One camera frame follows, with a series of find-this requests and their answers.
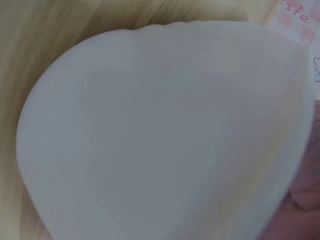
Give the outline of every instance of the pink checkered paper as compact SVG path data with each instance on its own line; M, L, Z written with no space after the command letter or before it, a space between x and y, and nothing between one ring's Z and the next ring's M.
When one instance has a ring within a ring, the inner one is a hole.
M294 42L309 45L314 92L320 100L320 0L282 0L270 28Z

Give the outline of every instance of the plate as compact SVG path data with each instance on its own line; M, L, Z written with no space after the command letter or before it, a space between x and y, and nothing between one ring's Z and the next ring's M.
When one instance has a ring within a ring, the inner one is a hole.
M254 240L302 158L310 70L244 22L94 36L28 96L22 178L55 240Z

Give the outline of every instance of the light wood grain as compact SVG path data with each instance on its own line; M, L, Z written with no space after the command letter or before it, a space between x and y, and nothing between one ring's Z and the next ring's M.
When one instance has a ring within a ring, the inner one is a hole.
M266 24L277 0L0 0L0 240L49 240L19 174L16 128L44 70L76 43L114 29L192 20Z

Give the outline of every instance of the white ceramic dish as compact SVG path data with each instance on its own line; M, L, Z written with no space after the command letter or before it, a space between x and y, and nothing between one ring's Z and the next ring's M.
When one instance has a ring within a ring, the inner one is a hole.
M308 52L244 22L103 33L23 108L19 169L55 240L254 240L293 177Z

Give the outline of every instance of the paper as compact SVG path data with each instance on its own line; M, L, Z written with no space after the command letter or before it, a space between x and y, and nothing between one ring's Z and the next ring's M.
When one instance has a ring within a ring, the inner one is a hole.
M289 39L309 44L313 90L320 100L320 0L282 0L270 28Z

